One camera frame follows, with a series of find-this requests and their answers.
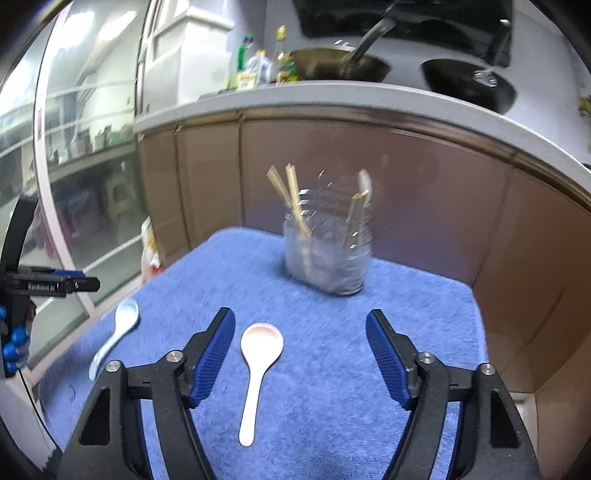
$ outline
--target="spoon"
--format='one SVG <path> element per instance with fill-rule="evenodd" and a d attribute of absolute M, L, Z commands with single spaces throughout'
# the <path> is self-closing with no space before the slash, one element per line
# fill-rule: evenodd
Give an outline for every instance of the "spoon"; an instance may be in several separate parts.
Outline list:
<path fill-rule="evenodd" d="M 368 194 L 365 196 L 365 201 L 363 202 L 363 208 L 367 208 L 368 203 L 371 200 L 373 188 L 371 186 L 371 177 L 365 168 L 359 170 L 359 173 L 357 174 L 357 184 L 359 193 L 365 192 L 366 190 L 368 192 Z"/>
<path fill-rule="evenodd" d="M 248 384 L 238 440 L 245 447 L 250 447 L 255 440 L 256 406 L 262 377 L 279 358 L 283 350 L 283 336 L 269 323 L 255 323 L 244 331 L 240 345 L 251 371 L 251 379 Z"/>
<path fill-rule="evenodd" d="M 134 299 L 125 299 L 117 306 L 117 310 L 115 311 L 115 332 L 110 338 L 105 342 L 105 344 L 100 347 L 99 351 L 96 353 L 92 362 L 90 363 L 90 368 L 88 370 L 88 377 L 95 381 L 96 373 L 99 370 L 99 365 L 105 359 L 107 354 L 111 351 L 111 349 L 121 340 L 131 329 L 133 329 L 139 321 L 139 307 L 138 303 Z"/>

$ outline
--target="metal screw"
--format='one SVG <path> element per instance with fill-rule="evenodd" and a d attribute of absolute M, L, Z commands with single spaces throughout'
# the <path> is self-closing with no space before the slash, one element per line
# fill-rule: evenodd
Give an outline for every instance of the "metal screw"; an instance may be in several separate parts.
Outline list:
<path fill-rule="evenodd" d="M 105 367 L 105 370 L 107 370 L 108 372 L 116 372 L 120 368 L 121 362 L 119 362 L 119 360 L 111 360 Z"/>
<path fill-rule="evenodd" d="M 183 353 L 180 350 L 173 350 L 166 354 L 166 361 L 172 364 L 177 364 L 183 359 Z"/>
<path fill-rule="evenodd" d="M 435 362 L 435 356 L 429 352 L 421 352 L 418 354 L 418 361 L 427 365 L 431 365 Z"/>
<path fill-rule="evenodd" d="M 480 366 L 480 371 L 485 375 L 494 375 L 496 373 L 495 367 L 491 364 L 482 364 Z"/>

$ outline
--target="chopsticks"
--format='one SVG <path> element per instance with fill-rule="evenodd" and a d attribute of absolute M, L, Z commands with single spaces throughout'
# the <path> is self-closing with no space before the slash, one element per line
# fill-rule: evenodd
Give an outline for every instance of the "chopsticks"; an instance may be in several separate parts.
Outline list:
<path fill-rule="evenodd" d="M 281 180 L 281 177 L 279 175 L 279 172 L 275 168 L 275 165 L 269 168 L 269 171 L 267 172 L 267 178 L 275 187 L 275 190 L 283 199 L 285 205 L 291 209 L 291 213 L 295 218 L 300 232 L 303 233 L 305 236 L 311 236 L 312 232 L 308 227 L 308 224 L 306 224 L 306 221 L 304 220 L 304 215 L 301 211 L 300 189 L 297 184 L 296 168 L 291 164 L 287 164 L 285 167 L 285 173 L 287 174 L 287 183 L 290 187 L 289 193 L 287 191 L 287 188 L 285 188 L 285 184 L 283 183 L 283 180 Z"/>
<path fill-rule="evenodd" d="M 285 206 L 288 208 L 291 208 L 292 201 L 291 201 L 290 194 L 287 193 L 287 189 L 285 188 L 285 184 L 283 183 L 283 180 L 281 180 L 281 177 L 279 176 L 279 172 L 275 168 L 275 165 L 272 165 L 271 168 L 269 168 L 269 171 L 267 172 L 267 178 L 269 179 L 271 184 L 275 187 L 275 190 L 277 191 L 279 196 L 285 202 Z"/>
<path fill-rule="evenodd" d="M 345 235 L 345 248 L 347 249 L 356 245 L 359 241 L 368 194 L 369 191 L 365 190 L 351 197 L 349 213 L 347 214 L 347 234 Z"/>

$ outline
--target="table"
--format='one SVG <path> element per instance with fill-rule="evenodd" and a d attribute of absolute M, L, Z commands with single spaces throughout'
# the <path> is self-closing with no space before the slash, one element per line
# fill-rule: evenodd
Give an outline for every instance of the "table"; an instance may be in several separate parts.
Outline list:
<path fill-rule="evenodd" d="M 182 349 L 220 307 L 230 307 L 234 339 L 210 397 L 191 411 L 219 480 L 381 479 L 408 413 L 388 395 L 365 337 L 365 318 L 380 308 L 419 351 L 474 369 L 487 355 L 472 291 L 372 260 L 359 294 L 328 296 L 292 280 L 282 255 L 278 236 L 241 228 L 216 233 L 134 295 L 141 323 L 106 361 L 120 359 L 128 367 L 155 362 Z M 243 447 L 238 430 L 249 374 L 240 339 L 255 322 L 276 325 L 285 347 L 263 380 L 254 444 Z M 92 387 L 92 357 L 113 328 L 111 313 L 41 382 L 48 428 L 62 449 Z M 433 479 L 446 477 L 458 412 L 458 405 L 449 405 Z M 142 416 L 154 478 L 166 479 L 149 401 L 142 401 Z"/>

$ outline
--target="bottle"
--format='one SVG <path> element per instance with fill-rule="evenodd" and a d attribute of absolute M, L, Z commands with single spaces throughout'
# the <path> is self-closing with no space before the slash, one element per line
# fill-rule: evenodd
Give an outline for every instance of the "bottle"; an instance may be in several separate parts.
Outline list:
<path fill-rule="evenodd" d="M 248 50 L 252 47 L 253 41 L 254 36 L 252 34 L 246 35 L 238 47 L 236 51 L 236 71 L 230 75 L 228 90 L 236 90 L 238 88 L 238 77 L 244 72 L 246 62 L 248 61 Z"/>
<path fill-rule="evenodd" d="M 285 53 L 283 52 L 283 42 L 286 36 L 287 27 L 285 25 L 277 28 L 277 33 L 275 34 L 275 53 L 273 54 L 271 63 L 271 83 L 281 83 L 281 79 L 285 76 L 282 75 L 282 72 L 285 57 Z"/>
<path fill-rule="evenodd" d="M 252 47 L 254 36 L 252 34 L 246 35 L 242 43 L 238 47 L 236 54 L 236 73 L 244 72 L 246 62 L 248 61 L 248 50 Z"/>
<path fill-rule="evenodd" d="M 271 62 L 265 56 L 265 50 L 258 50 L 248 61 L 244 72 L 238 74 L 238 90 L 248 90 L 269 83 L 270 71 Z"/>
<path fill-rule="evenodd" d="M 283 62 L 283 71 L 281 72 L 282 82 L 297 82 L 300 80 L 300 76 L 297 73 L 296 64 L 294 63 L 291 55 L 286 53 Z"/>

